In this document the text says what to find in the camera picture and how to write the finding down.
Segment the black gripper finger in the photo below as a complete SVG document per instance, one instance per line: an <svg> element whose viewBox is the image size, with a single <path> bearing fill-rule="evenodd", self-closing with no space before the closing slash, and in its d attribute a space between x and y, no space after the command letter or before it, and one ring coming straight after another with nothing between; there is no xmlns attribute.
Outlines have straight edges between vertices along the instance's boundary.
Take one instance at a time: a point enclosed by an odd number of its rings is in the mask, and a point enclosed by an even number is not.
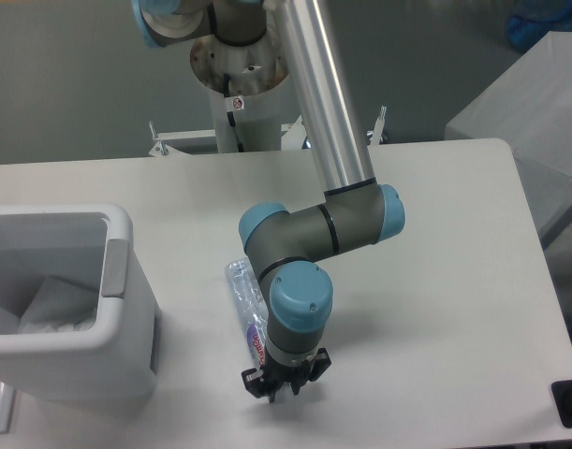
<svg viewBox="0 0 572 449"><path fill-rule="evenodd" d="M319 348L312 359L305 359L294 368L290 388L297 396L301 389L308 383L315 382L331 366L330 355L326 348Z"/></svg>
<svg viewBox="0 0 572 449"><path fill-rule="evenodd" d="M247 369L241 373L244 388L255 398L266 398L274 403L279 390L279 382L263 369Z"/></svg>

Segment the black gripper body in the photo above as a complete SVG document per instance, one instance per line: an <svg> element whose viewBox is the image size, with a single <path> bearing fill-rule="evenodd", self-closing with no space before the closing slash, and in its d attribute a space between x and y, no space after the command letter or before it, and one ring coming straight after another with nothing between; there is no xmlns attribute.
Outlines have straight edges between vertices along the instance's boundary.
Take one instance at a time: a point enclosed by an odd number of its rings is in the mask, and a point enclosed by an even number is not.
<svg viewBox="0 0 572 449"><path fill-rule="evenodd" d="M312 359L316 353L311 357L298 360L294 365L286 365L277 361L270 353L267 353L265 363L261 366L265 373L270 374L279 382L279 389L284 384L290 384L294 368L298 367L303 360Z"/></svg>

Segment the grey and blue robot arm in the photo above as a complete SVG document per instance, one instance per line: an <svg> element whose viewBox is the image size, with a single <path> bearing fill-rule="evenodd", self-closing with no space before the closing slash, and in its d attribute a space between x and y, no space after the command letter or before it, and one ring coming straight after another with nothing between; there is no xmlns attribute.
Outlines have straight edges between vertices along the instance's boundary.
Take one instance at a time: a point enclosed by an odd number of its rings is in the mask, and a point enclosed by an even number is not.
<svg viewBox="0 0 572 449"><path fill-rule="evenodd" d="M299 392L330 366L321 344L333 286L319 262L403 230L397 191L375 178L367 134L351 102L323 1L135 1L144 41L191 42L191 69L207 90L221 152L277 150L274 98L291 81L324 193L290 211L255 205L239 222L242 247L267 304L264 356L242 373L256 398Z"/></svg>

